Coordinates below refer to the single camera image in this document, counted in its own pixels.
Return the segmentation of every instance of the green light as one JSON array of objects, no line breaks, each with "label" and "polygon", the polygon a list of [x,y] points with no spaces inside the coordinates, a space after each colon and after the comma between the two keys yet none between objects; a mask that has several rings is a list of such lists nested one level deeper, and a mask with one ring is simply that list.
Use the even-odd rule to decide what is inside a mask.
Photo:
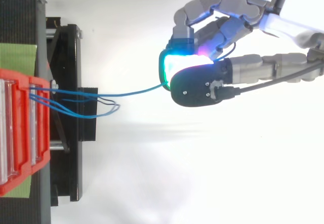
[{"label": "green light", "polygon": [[164,79],[168,82],[168,88],[170,89],[170,82],[172,77],[179,71],[193,67],[213,64],[214,62],[207,56],[179,56],[179,55],[167,55],[164,60]]}]

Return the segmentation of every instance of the white backdrop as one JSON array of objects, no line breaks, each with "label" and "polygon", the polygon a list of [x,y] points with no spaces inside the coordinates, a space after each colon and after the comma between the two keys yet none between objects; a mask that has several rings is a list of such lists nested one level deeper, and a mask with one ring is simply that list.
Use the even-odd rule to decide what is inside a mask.
[{"label": "white backdrop", "polygon": [[[159,84],[173,14],[190,0],[48,0],[77,24],[82,84],[126,93]],[[305,52],[255,31],[233,55]],[[84,194],[52,223],[324,223],[323,78],[188,109],[158,89],[117,99],[84,143]],[[98,113],[107,109],[99,106]]]}]

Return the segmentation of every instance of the black metal frame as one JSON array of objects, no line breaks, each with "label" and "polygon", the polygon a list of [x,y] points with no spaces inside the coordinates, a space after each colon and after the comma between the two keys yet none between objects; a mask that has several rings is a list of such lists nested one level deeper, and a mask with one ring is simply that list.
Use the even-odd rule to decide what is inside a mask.
[{"label": "black metal frame", "polygon": [[[74,24],[57,26],[58,18],[47,18],[48,29],[56,29],[48,38],[48,61],[60,89],[98,93],[97,88],[81,87],[79,28]],[[96,114],[97,101],[66,102],[62,99],[83,100],[80,96],[55,94],[52,98],[78,114]],[[70,196],[71,201],[82,197],[82,141],[94,141],[96,119],[73,118],[53,111],[51,140],[61,141],[62,151],[51,151],[51,205],[58,205],[58,196]]]}]

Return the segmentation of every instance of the red plastic bin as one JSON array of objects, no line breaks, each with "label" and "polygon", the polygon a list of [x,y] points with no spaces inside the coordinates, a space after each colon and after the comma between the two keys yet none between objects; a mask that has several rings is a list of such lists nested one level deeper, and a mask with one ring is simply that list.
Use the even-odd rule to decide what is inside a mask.
[{"label": "red plastic bin", "polygon": [[[50,160],[49,108],[37,104],[37,154],[31,164],[29,88],[49,88],[48,81],[0,69],[0,196],[23,183]],[[49,98],[49,92],[37,91]]]}]

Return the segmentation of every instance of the robotic hand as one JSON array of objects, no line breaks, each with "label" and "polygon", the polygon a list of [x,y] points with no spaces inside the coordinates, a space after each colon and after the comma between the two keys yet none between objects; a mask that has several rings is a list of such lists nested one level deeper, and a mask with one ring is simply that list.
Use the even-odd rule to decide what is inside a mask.
[{"label": "robotic hand", "polygon": [[[191,26],[214,11],[227,16],[195,33]],[[185,107],[214,105],[284,81],[313,81],[324,68],[324,24],[318,11],[319,0],[193,0],[174,15],[173,35],[159,57],[160,81]],[[288,37],[309,52],[219,57],[254,29]],[[245,88],[224,86],[259,80],[270,81]]]}]

